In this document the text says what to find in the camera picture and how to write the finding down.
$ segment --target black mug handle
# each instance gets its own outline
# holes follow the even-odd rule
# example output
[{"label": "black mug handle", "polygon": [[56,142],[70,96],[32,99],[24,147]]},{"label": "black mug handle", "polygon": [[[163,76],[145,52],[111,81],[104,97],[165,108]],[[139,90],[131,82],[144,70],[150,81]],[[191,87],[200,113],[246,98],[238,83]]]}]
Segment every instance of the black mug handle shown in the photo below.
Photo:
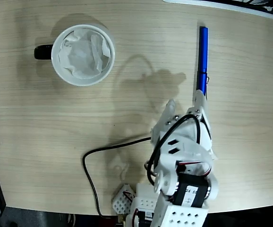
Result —
[{"label": "black mug handle", "polygon": [[34,58],[38,60],[50,60],[51,49],[52,49],[52,44],[37,46],[34,49]]}]

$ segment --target white device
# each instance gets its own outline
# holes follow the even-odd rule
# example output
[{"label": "white device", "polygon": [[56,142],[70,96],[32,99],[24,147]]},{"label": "white device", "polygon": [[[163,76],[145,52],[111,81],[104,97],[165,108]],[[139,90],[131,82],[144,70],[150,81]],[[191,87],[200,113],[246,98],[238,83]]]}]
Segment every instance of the white device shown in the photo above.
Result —
[{"label": "white device", "polygon": [[[188,5],[195,5],[195,6],[206,6],[206,7],[218,8],[218,9],[227,9],[227,10],[248,13],[248,14],[253,14],[253,15],[273,19],[273,13],[270,13],[270,11],[273,10],[273,8],[271,8],[271,7],[265,7],[267,12],[262,12],[262,11],[255,10],[255,9],[248,9],[248,8],[239,7],[239,6],[233,6],[233,5],[228,5],[228,4],[218,3],[218,2],[212,2],[209,0],[163,0],[163,1],[168,2],[168,3],[180,3],[180,4],[188,4]],[[247,2],[249,0],[237,0],[237,1]],[[263,0],[254,0],[252,3],[259,4],[259,3],[264,3],[264,2],[265,1],[263,1]]]},{"label": "white device", "polygon": [[[150,227],[203,225],[208,214],[206,200],[215,199],[218,193],[218,182],[213,174],[216,156],[212,150],[207,113],[206,97],[198,90],[194,106],[187,114],[194,115],[199,121],[199,144],[194,119],[187,120],[173,131],[155,159],[154,187],[137,185],[125,226],[141,227],[148,226],[148,223]],[[180,118],[175,115],[174,100],[170,100],[151,131],[154,147]]]}]

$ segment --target sticker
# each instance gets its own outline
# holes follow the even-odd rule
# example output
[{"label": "sticker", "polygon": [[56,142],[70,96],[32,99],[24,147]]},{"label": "sticker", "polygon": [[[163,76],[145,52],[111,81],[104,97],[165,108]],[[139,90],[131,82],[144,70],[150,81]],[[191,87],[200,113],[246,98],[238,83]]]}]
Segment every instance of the sticker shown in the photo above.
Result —
[{"label": "sticker", "polygon": [[152,213],[151,212],[145,212],[146,218],[152,218]]},{"label": "sticker", "polygon": [[183,202],[182,202],[182,206],[191,207],[191,205],[192,205],[192,203],[193,203],[193,201],[195,199],[197,190],[198,190],[198,187],[191,186],[191,185],[187,186],[186,192],[185,192],[185,195],[184,195],[184,199],[183,199]]}]

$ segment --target red wire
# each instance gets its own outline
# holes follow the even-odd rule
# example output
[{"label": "red wire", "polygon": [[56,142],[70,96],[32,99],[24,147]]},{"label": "red wire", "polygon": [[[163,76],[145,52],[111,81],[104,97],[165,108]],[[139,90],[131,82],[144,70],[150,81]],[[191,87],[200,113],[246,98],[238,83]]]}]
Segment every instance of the red wire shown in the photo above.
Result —
[{"label": "red wire", "polygon": [[131,194],[130,192],[126,192],[126,191],[123,191],[123,194],[125,195],[125,197],[130,201],[132,202],[132,199],[127,195],[127,194],[130,194],[133,196],[133,194]]},{"label": "red wire", "polygon": [[135,211],[133,212],[133,215],[132,215],[132,223],[131,223],[132,227],[135,227],[135,219],[136,219],[137,213],[138,213],[138,209],[135,209]]},{"label": "red wire", "polygon": [[[180,162],[178,163],[179,166],[184,166],[184,165],[191,165],[191,164],[198,164],[198,163],[204,163],[203,161],[195,161],[195,162]],[[206,177],[209,175],[209,173],[211,172],[211,167],[209,167],[209,169],[202,175],[203,177]]]}]

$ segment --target ventilation hole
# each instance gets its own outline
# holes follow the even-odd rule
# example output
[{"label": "ventilation hole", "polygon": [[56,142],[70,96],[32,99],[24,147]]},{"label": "ventilation hole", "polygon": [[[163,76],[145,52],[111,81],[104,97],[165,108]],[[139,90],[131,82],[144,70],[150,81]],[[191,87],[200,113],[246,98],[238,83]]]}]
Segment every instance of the ventilation hole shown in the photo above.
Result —
[{"label": "ventilation hole", "polygon": [[168,142],[169,145],[174,145],[174,144],[176,144],[176,143],[178,143],[177,140],[171,140],[170,142]]},{"label": "ventilation hole", "polygon": [[175,154],[175,153],[178,152],[178,151],[179,151],[179,149],[174,148],[174,149],[168,151],[168,153],[173,155],[173,154]]}]

